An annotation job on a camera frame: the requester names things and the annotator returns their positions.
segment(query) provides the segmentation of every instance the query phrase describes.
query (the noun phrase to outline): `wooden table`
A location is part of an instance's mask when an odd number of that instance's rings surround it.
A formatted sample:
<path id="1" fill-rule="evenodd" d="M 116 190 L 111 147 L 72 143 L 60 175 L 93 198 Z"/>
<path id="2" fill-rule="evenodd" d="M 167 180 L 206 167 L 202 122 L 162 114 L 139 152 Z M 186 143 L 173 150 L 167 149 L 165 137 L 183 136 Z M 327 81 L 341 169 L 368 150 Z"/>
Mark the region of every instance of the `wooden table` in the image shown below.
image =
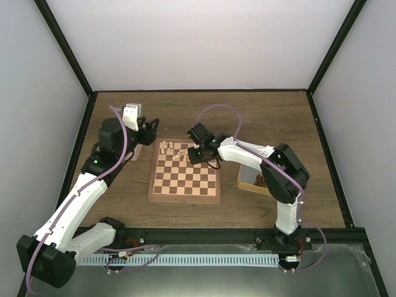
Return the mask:
<path id="1" fill-rule="evenodd" d="M 344 227 L 337 197 L 324 158 L 308 99 L 304 92 L 109 92 L 99 93 L 74 175 L 76 176 L 97 142 L 101 122 L 114 114 L 109 105 L 143 104 L 150 121 L 160 118 L 159 138 L 187 138 L 186 131 L 207 106 L 226 103 L 242 116 L 240 140 L 258 145 L 288 144 L 308 169 L 301 215 L 321 227 Z M 238 119 L 226 108 L 207 112 L 201 122 L 214 134 L 233 134 Z M 89 226 L 109 216 L 129 227 L 271 228 L 277 216 L 275 199 L 236 187 L 239 164 L 223 162 L 220 204 L 149 202 L 150 170 L 154 145 L 143 147 L 107 192 L 98 199 L 82 225 Z"/>

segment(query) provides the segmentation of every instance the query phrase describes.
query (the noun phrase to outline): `white wall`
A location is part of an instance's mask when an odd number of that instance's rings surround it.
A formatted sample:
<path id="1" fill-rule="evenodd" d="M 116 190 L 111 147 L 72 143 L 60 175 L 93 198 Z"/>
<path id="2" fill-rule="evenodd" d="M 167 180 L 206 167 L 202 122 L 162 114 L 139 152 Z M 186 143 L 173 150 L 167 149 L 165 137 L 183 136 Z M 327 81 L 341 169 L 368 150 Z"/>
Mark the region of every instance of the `white wall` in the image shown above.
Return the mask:
<path id="1" fill-rule="evenodd" d="M 396 296 L 396 2 L 368 1 L 314 94 L 348 205 Z"/>
<path id="2" fill-rule="evenodd" d="M 16 244 L 51 215 L 87 102 L 33 1 L 0 1 L 0 295 L 23 279 Z"/>
<path id="3" fill-rule="evenodd" d="M 49 0 L 94 90 L 307 88 L 353 0 Z"/>

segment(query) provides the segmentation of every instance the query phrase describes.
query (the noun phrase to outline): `gray floor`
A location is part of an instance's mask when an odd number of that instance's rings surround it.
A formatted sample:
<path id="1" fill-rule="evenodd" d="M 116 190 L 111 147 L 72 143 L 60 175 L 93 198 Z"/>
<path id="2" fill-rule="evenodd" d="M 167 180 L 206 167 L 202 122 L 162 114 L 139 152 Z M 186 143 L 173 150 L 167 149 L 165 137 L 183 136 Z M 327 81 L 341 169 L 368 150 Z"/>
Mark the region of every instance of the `gray floor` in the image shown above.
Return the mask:
<path id="1" fill-rule="evenodd" d="M 321 248 L 304 252 L 301 265 L 317 260 Z M 149 267 L 107 275 L 103 267 L 78 267 L 66 286 L 42 296 L 379 296 L 368 263 L 359 246 L 329 245 L 322 263 L 294 275 L 250 267 Z"/>

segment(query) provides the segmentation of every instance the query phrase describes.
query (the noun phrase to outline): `black frame bar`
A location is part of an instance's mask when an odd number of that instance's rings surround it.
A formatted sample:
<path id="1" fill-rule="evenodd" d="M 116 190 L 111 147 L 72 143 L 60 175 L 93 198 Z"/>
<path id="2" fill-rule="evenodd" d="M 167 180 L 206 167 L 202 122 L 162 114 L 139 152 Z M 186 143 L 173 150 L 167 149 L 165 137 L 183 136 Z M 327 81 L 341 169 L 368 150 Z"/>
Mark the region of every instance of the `black frame bar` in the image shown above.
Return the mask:
<path id="1" fill-rule="evenodd" d="M 40 10 L 43 18 L 45 19 L 49 29 L 58 42 L 62 52 L 64 53 L 67 61 L 71 65 L 76 77 L 78 78 L 81 86 L 88 96 L 87 106 L 85 108 L 84 116 L 80 125 L 77 139 L 74 144 L 72 156 L 67 167 L 64 182 L 62 184 L 61 192 L 58 199 L 57 207 L 62 203 L 67 196 L 71 182 L 73 179 L 74 171 L 77 166 L 82 144 L 85 139 L 85 134 L 88 129 L 88 124 L 92 115 L 93 107 L 97 99 L 98 92 L 94 92 L 89 85 L 74 53 L 71 50 L 58 22 L 56 21 L 48 3 L 45 0 L 34 0 L 37 8 Z M 242 90 L 134 90 L 134 91 L 102 91 L 102 92 L 306 92 L 308 97 L 309 106 L 311 107 L 312 115 L 316 122 L 317 131 L 321 140 L 322 148 L 324 150 L 327 165 L 330 170 L 330 175 L 334 184 L 335 192 L 338 198 L 338 203 L 342 211 L 343 219 L 346 227 L 348 228 L 325 228 L 323 229 L 328 243 L 333 244 L 362 244 L 367 256 L 371 258 L 370 268 L 374 275 L 379 293 L 381 296 L 388 296 L 381 273 L 378 269 L 377 262 L 374 254 L 372 253 L 370 243 L 366 236 L 364 228 L 356 228 L 353 224 L 348 203 L 342 189 L 340 178 L 338 177 L 337 170 L 334 165 L 333 158 L 329 149 L 329 145 L 325 138 L 319 115 L 317 113 L 315 103 L 313 100 L 313 93 L 323 79 L 326 71 L 328 70 L 331 62 L 333 61 L 336 53 L 340 49 L 348 32 L 352 28 L 355 20 L 359 16 L 366 0 L 355 0 L 348 15 L 340 27 L 333 43 L 331 44 L 321 66 L 317 70 L 309 88 L 305 89 L 242 89 Z M 77 234 L 86 231 L 85 227 L 77 230 Z M 255 244 L 257 245 L 257 238 L 260 239 L 270 238 L 273 234 L 273 229 L 163 229 L 163 228 L 126 228 L 127 234 L 132 237 L 145 239 L 145 243 L 156 244 Z M 304 229 L 304 232 L 311 238 L 313 244 L 322 243 L 321 234 L 315 229 Z M 18 296 L 25 296 L 27 289 L 23 281 L 18 293 Z"/>

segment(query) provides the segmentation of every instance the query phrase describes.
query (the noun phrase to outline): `wooden chessboard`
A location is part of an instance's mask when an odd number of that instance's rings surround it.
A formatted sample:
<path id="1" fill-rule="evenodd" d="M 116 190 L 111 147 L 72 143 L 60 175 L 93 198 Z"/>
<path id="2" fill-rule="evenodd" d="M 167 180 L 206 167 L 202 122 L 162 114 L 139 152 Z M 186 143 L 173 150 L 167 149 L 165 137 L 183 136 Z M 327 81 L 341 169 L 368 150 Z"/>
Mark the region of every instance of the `wooden chessboard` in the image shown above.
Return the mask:
<path id="1" fill-rule="evenodd" d="M 161 143 L 173 148 L 161 153 Z M 155 144 L 148 199 L 151 201 L 220 202 L 220 170 L 206 163 L 191 165 L 173 158 L 180 150 L 194 146 L 189 139 L 157 139 Z M 215 161 L 210 164 L 217 167 Z"/>

